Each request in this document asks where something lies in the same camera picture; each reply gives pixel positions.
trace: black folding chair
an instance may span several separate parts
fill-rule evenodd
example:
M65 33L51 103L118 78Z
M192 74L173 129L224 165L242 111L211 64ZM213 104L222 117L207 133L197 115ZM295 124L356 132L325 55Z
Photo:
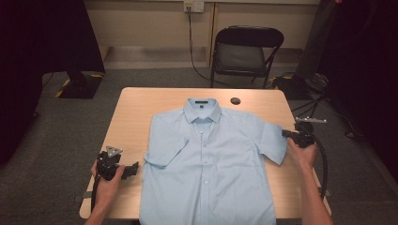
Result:
M211 85L214 74L265 78L266 88L269 71L275 53L283 44L283 34L274 29L258 26L229 26L221 30L214 44L211 67ZM271 49L265 57L263 49Z

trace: forearm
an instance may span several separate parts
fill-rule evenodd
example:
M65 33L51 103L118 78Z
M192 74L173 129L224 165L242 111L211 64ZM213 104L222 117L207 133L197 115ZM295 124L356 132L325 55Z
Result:
M93 212L91 212L90 217L85 221L84 225L102 224L102 221L105 219L107 211L108 210L105 207L96 205L93 209Z
M303 167L300 170L300 173L302 224L333 224L329 212L319 196L318 188L314 179L313 169L309 166Z

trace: gray carpet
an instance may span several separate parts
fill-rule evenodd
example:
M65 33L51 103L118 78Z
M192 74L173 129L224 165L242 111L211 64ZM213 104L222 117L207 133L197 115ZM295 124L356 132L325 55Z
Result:
M208 76L208 68L198 69ZM275 67L272 75L282 75L290 69ZM50 78L49 74L43 76L43 83ZM209 87L209 82L192 68L108 70L93 99L54 97L66 79L65 73L55 73L46 84L37 107L38 117L13 159L0 168L0 224L84 223L79 217L81 196L124 87ZM250 84L250 79L232 77L222 77L222 81L246 88L262 83L261 79ZM293 109L305 102L292 100L289 104ZM373 149L367 142L346 138L349 124L329 102L320 102L314 117L328 120L314 128L327 150L328 201L335 224L395 224L396 184ZM322 179L320 158L315 169ZM282 220L279 223L297 224ZM107 220L105 224L131 222Z

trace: dress shirt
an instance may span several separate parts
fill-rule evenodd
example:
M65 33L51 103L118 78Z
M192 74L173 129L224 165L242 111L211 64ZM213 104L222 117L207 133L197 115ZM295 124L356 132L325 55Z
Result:
M283 161L282 128L250 112L189 98L152 118L143 225L276 224L264 156Z

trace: electrical outlet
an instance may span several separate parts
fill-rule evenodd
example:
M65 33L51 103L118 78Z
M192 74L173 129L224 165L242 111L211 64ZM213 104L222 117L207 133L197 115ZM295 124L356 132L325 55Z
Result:
M193 11L203 13L205 11L205 2L203 1L194 1L193 2Z
M205 11L204 1L184 1L184 11L188 12L187 8L191 8L191 12L203 13Z
M191 12L193 12L193 1L184 1L185 12L188 12L187 8L191 8Z

